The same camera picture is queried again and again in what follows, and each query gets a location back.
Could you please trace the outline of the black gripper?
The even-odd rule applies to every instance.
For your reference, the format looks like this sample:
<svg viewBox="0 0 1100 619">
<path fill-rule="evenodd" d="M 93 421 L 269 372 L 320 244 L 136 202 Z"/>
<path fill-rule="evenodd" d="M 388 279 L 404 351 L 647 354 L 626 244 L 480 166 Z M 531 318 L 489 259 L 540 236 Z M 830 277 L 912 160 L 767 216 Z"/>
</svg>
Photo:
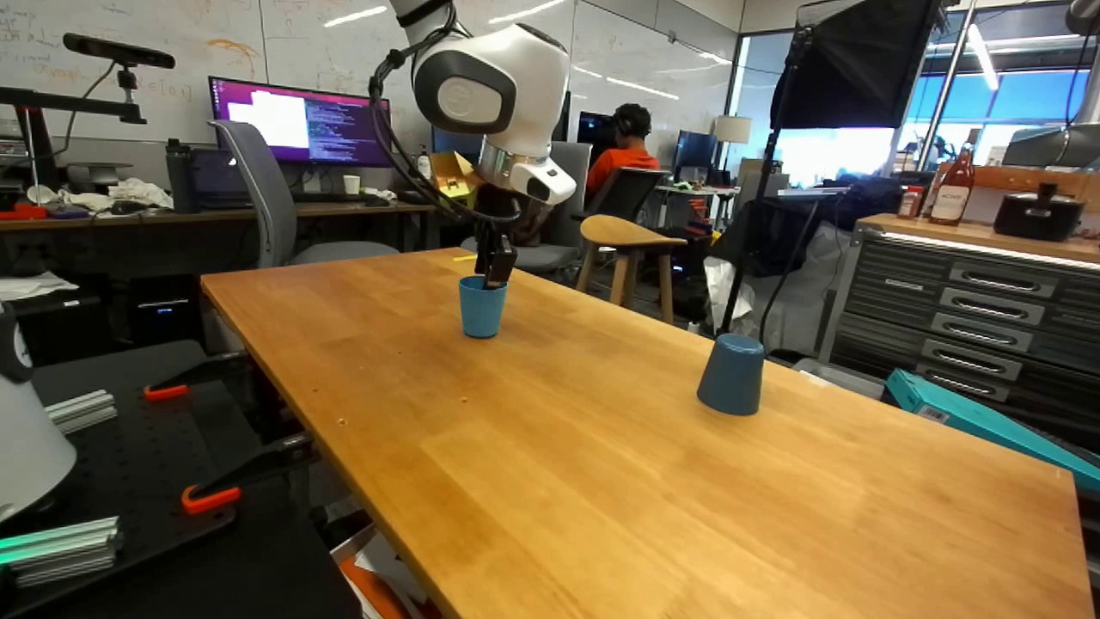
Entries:
<svg viewBox="0 0 1100 619">
<path fill-rule="evenodd" d="M 503 290 L 517 262 L 517 250 L 540 236 L 537 210 L 522 208 L 514 219 L 480 219 L 474 228 L 474 272 L 489 290 Z"/>
</svg>

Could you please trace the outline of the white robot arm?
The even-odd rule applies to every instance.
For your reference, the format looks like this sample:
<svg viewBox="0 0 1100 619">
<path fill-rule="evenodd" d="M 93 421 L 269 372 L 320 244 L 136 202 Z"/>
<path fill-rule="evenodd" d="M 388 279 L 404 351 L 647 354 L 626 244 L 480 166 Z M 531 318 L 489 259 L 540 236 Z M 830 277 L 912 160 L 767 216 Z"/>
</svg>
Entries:
<svg viewBox="0 0 1100 619">
<path fill-rule="evenodd" d="M 578 180 L 553 156 L 553 129 L 567 98 L 567 47 L 529 24 L 469 35 L 453 0 L 388 0 L 404 45 L 390 47 L 367 92 L 390 68 L 407 68 L 417 109 L 442 132 L 474 134 L 474 277 L 503 290 L 514 269 L 509 228 L 527 202 L 559 208 Z"/>
</svg>

